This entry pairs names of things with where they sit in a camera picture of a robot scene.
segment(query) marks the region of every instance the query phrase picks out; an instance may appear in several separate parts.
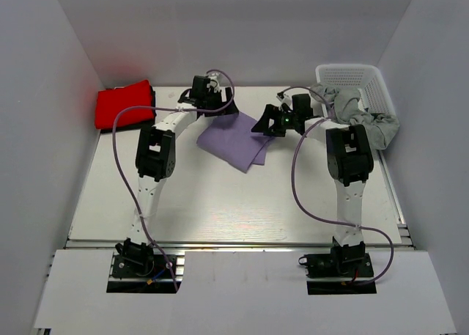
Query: black mounting plate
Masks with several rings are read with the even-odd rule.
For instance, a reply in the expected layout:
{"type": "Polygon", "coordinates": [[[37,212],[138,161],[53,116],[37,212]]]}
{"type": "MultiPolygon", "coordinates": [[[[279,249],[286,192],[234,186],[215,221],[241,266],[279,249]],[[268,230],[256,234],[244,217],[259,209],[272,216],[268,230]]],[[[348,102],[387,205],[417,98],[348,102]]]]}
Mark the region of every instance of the black mounting plate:
{"type": "MultiPolygon", "coordinates": [[[[169,261],[172,263],[173,272],[176,273],[176,261],[177,256],[175,254],[168,254],[169,261]]],[[[114,264],[112,266],[112,276],[116,279],[133,279],[133,278],[148,278],[151,279],[156,274],[160,273],[163,268],[166,268],[166,262],[161,254],[155,254],[153,256],[152,270],[148,271],[147,275],[138,274],[135,269],[132,268],[132,263],[126,261],[121,255],[114,257],[114,264]]],[[[166,269],[161,278],[171,278],[169,269],[166,269]]]]}
{"type": "Polygon", "coordinates": [[[350,268],[344,273],[339,273],[331,254],[307,254],[300,258],[300,265],[308,269],[308,276],[311,279],[321,278],[350,278],[355,277],[355,272],[358,271],[358,278],[372,278],[374,276],[372,260],[368,253],[354,268],[350,268]]]}

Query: white panel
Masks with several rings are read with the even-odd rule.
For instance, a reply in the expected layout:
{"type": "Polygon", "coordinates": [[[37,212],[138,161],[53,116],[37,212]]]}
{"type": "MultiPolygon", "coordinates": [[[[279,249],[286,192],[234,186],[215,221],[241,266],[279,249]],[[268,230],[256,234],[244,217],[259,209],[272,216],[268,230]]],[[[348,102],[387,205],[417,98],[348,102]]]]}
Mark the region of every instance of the white panel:
{"type": "MultiPolygon", "coordinates": [[[[375,270],[388,252],[372,253],[375,270]]],[[[296,252],[188,252],[176,295],[106,294],[112,251],[57,251],[35,326],[73,334],[454,332],[426,252],[398,252],[375,295],[307,295],[296,252]]]]}
{"type": "Polygon", "coordinates": [[[388,166],[461,334],[469,334],[468,1],[413,0],[379,64],[402,124],[388,166]]]}
{"type": "Polygon", "coordinates": [[[410,0],[59,0],[106,86],[309,83],[329,62],[375,65],[410,0]]]}
{"type": "Polygon", "coordinates": [[[0,0],[0,323],[28,334],[96,142],[101,87],[57,0],[0,0]]]}
{"type": "MultiPolygon", "coordinates": [[[[266,103],[275,103],[284,87],[237,87],[236,104],[259,119],[266,103]]],[[[156,89],[157,104],[171,108],[183,88],[156,89]]],[[[161,112],[157,119],[163,119],[161,112]]],[[[300,135],[291,131],[267,149],[265,166],[247,174],[201,150],[197,137],[209,121],[202,117],[177,139],[176,169],[161,194],[150,232],[173,242],[330,243],[334,228],[303,214],[292,196],[290,169],[300,135]]],[[[117,134],[122,167],[134,191],[138,131],[117,134]]],[[[304,141],[298,157],[297,187],[305,207],[336,219],[336,187],[327,168],[326,148],[304,141]]],[[[124,240],[133,220],[134,203],[114,163],[111,134],[102,135],[78,204],[73,240],[124,240]]],[[[396,212],[376,160],[363,194],[363,225],[386,231],[400,243],[396,212]]],[[[386,243],[376,232],[363,232],[366,243],[386,243]]]]}

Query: purple cloth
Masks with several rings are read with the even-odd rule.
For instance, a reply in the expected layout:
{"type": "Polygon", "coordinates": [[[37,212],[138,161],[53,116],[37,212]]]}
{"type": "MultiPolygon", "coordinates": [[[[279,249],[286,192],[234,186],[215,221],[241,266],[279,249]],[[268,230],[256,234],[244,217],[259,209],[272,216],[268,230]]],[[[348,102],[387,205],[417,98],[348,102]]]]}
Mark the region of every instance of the purple cloth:
{"type": "Polygon", "coordinates": [[[224,115],[199,136],[197,145],[227,161],[236,169],[247,172],[251,164],[264,165],[271,138],[252,133],[256,120],[244,114],[224,115]]]}

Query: red cloth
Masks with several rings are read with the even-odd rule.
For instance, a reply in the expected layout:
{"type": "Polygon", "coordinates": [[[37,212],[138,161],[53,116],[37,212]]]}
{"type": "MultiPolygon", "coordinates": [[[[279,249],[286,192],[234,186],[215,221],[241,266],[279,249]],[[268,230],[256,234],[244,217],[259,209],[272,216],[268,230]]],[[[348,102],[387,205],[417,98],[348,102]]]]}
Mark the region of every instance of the red cloth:
{"type": "MultiPolygon", "coordinates": [[[[131,84],[130,86],[99,91],[97,94],[95,127],[97,129],[111,129],[118,113],[129,106],[155,106],[154,93],[148,80],[131,84]]],[[[129,110],[123,114],[117,127],[136,124],[154,119],[151,109],[129,110]]]]}

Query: white basket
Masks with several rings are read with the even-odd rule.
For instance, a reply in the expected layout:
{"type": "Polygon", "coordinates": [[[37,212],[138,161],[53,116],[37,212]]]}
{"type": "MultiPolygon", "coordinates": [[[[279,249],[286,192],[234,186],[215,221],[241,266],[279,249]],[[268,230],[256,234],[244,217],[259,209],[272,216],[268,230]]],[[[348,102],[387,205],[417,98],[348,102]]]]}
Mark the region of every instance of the white basket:
{"type": "Polygon", "coordinates": [[[371,65],[327,64],[316,67],[318,82],[326,82],[342,88],[358,88],[360,107],[370,113],[396,115],[381,72],[371,65]]]}

